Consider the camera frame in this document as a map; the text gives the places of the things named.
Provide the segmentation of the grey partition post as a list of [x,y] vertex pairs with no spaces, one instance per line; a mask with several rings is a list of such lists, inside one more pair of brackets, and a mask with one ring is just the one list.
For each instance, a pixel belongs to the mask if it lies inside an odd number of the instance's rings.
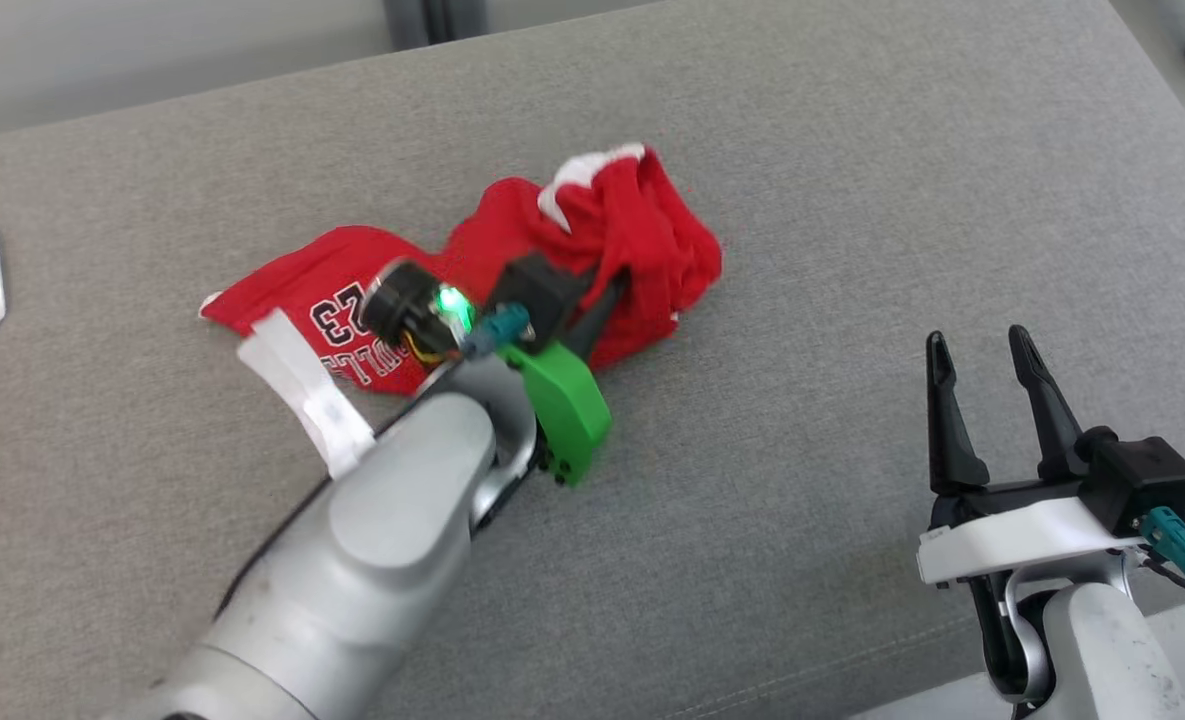
[[393,51],[483,36],[486,0],[382,0]]

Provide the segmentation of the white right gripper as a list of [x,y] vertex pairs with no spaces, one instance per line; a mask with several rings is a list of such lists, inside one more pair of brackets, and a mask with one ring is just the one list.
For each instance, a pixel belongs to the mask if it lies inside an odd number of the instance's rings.
[[[1037,478],[1085,477],[1089,465],[1076,452],[1082,429],[1025,327],[1008,327],[1008,347],[1035,418]],[[941,332],[927,336],[925,374],[931,491],[976,491],[989,470],[973,451]],[[1148,621],[1130,591],[1140,539],[1113,536],[1071,493],[959,523],[947,520],[948,506],[935,502],[934,523],[920,536],[918,576],[971,593],[995,692],[1148,688]]]

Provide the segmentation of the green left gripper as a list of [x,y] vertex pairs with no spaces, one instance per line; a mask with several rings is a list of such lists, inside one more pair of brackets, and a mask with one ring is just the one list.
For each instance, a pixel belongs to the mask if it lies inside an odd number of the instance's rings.
[[587,361],[630,282],[615,274],[604,292],[569,324],[564,343],[552,342],[538,354],[510,345],[499,355],[523,377],[534,416],[545,437],[546,471],[557,483],[578,486],[611,429],[611,413]]

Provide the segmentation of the white tape label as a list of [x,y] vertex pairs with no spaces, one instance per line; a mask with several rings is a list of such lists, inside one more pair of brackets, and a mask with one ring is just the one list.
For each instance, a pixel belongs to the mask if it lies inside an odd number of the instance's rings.
[[344,478],[374,446],[373,427],[333,382],[286,311],[252,324],[237,356],[290,407],[316,446],[331,478]]

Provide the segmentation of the red shorts with white trim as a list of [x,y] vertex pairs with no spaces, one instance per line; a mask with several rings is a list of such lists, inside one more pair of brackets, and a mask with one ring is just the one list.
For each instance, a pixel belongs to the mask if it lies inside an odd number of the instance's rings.
[[520,176],[491,184],[433,259],[433,272],[483,302],[504,265],[532,252],[591,275],[579,310],[627,275],[589,356],[592,369],[670,338],[723,270],[715,233],[675,191],[656,152],[638,142],[569,158],[547,184]]

